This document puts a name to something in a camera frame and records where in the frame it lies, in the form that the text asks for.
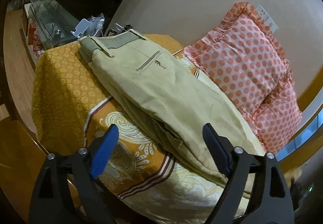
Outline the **khaki beige pants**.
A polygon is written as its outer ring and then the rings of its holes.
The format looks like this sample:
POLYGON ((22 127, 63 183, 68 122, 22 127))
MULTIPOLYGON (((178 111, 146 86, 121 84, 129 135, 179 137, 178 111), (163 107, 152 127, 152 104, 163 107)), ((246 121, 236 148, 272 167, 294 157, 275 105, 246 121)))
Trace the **khaki beige pants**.
POLYGON ((100 83, 144 133, 197 174, 225 185, 202 137, 205 124, 232 145, 265 153, 249 124, 221 89, 200 81, 148 37, 129 30, 83 37, 79 52, 100 83))

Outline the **right polka dot pillow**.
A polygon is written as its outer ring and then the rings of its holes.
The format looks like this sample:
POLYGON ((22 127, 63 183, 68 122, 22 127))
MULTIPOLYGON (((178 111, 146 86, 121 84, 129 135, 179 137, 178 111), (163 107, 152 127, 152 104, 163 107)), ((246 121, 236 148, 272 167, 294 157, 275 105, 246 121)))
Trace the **right polka dot pillow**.
POLYGON ((250 126, 265 151, 277 154, 296 133, 301 120, 294 80, 289 74, 265 97, 250 126))

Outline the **polka dot pillow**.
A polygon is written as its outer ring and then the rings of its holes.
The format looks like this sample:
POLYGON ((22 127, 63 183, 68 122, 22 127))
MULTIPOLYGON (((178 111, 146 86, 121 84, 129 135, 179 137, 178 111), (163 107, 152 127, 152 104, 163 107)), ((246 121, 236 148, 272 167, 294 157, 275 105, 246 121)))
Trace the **polka dot pillow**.
POLYGON ((221 24, 183 49, 246 117, 263 104, 287 115, 295 105, 290 66, 252 4, 233 5, 221 24))
POLYGON ((265 97, 250 126, 265 151, 277 154, 296 133, 301 120, 294 80, 289 74, 265 97))

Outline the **yellow paisley bed sheet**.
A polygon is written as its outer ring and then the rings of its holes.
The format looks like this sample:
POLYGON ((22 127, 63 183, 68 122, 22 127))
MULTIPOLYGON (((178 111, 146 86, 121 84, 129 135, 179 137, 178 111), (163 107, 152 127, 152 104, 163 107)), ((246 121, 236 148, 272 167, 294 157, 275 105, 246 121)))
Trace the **yellow paisley bed sheet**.
POLYGON ((142 133, 100 84, 78 52, 79 43, 43 53, 37 63, 32 118, 38 141, 50 152, 67 156, 119 129, 118 145, 99 176, 121 216, 132 223, 204 223, 223 188, 183 167, 142 133))

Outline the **left polka dot pillow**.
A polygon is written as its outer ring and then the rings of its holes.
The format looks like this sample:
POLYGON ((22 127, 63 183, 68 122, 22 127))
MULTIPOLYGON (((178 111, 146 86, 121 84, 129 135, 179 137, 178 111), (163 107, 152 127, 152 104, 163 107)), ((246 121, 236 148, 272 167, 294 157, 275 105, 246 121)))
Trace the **left polka dot pillow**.
POLYGON ((252 4, 233 5, 221 24, 183 49, 246 117, 263 104, 287 115, 295 105, 290 66, 252 4))

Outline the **glass top side table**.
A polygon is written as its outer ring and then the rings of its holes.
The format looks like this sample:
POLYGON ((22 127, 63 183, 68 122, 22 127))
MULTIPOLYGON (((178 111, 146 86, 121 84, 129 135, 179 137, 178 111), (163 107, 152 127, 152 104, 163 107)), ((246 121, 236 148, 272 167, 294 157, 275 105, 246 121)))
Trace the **glass top side table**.
POLYGON ((28 15, 45 50, 77 40, 72 32, 79 20, 56 0, 34 0, 29 5, 28 15))

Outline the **white device on table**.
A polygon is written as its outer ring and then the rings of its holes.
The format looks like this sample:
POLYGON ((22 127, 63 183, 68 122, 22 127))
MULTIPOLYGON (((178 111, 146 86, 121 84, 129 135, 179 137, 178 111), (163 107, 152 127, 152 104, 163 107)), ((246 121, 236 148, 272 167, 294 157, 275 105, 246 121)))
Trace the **white device on table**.
POLYGON ((102 37, 105 17, 103 14, 97 17, 91 16, 88 19, 82 19, 71 31, 71 34, 80 39, 82 37, 102 37))

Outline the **window with wooden frame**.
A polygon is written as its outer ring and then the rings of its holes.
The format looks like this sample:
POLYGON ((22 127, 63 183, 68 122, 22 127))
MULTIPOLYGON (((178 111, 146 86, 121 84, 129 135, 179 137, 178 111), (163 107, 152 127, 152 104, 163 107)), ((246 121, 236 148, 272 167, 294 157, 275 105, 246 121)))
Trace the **window with wooden frame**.
MULTIPOLYGON (((322 69, 318 71, 310 85, 297 99, 299 109, 302 112, 301 123, 292 136, 294 140, 299 136, 310 123, 315 119, 322 109, 322 69)), ((299 148, 282 159, 279 164, 281 170, 285 173, 298 168, 306 163, 322 147, 322 134, 317 139, 309 138, 299 148)))

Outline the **white wall socket plate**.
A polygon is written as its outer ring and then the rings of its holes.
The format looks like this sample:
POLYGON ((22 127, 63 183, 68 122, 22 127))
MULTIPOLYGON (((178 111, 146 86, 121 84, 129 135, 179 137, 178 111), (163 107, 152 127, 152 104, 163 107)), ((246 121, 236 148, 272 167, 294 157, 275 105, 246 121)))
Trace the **white wall socket plate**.
POLYGON ((276 31, 278 30, 278 26, 274 22, 274 20, 269 16, 269 14, 267 13, 267 11, 265 11, 265 9, 263 8, 263 6, 258 5, 256 7, 256 11, 260 15, 260 17, 265 21, 265 24, 270 27, 271 32, 273 34, 275 34, 276 31))

